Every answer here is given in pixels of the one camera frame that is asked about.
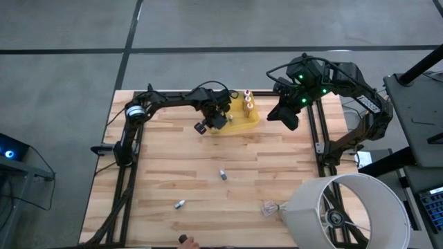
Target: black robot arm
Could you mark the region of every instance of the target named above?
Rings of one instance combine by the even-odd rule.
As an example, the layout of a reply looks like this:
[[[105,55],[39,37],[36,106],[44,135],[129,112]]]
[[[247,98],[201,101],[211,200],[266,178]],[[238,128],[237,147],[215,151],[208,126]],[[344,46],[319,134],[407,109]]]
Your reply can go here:
[[[286,74],[291,82],[282,77],[276,79],[271,75],[272,72],[284,67],[287,67]],[[326,165],[339,165],[343,152],[348,149],[361,149],[362,146],[357,146],[364,140],[383,138],[392,120],[392,105],[375,89],[370,88],[354,63],[330,62],[303,54],[266,74],[275,81],[273,91],[280,96],[279,103],[269,113],[267,119],[280,120],[290,130],[298,127],[296,114],[300,113],[302,108],[312,105],[329,92],[351,97],[368,110],[356,129],[337,141],[325,143],[323,160]]]
[[[113,149],[117,165],[129,166],[134,162],[132,147],[136,133],[141,125],[150,120],[157,110],[163,107],[192,106],[203,113],[203,121],[194,128],[203,134],[205,127],[221,129],[226,123],[225,113],[230,109],[230,91],[213,91],[197,87],[191,92],[159,93],[151,85],[148,91],[139,94],[125,105],[125,126],[120,141]]]

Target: wooden table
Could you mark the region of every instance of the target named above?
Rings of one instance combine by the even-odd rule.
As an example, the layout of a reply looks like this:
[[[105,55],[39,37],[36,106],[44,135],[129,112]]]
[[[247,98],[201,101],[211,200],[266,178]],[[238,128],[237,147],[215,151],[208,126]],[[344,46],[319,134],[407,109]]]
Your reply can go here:
[[[109,119],[133,94],[116,92]],[[192,107],[161,109],[145,123],[127,246],[178,246],[181,234],[194,236],[200,246],[295,246],[278,214],[264,217],[260,208],[265,201],[284,203],[300,184],[318,177],[307,112],[303,109],[298,129],[290,131],[281,122],[266,121],[277,97],[255,101],[261,121],[237,133],[198,134],[193,126],[202,115]],[[336,140],[347,133],[338,96],[326,95],[323,107],[330,138]],[[124,115],[118,116],[107,127],[105,142],[119,140],[124,123]],[[98,169],[112,162],[113,156],[102,157]],[[343,161],[337,169],[356,172],[352,162]],[[109,214],[117,172],[113,166],[95,177],[80,242]],[[358,198],[344,187],[342,193],[354,222],[369,228]],[[175,210],[180,200],[186,204]]]

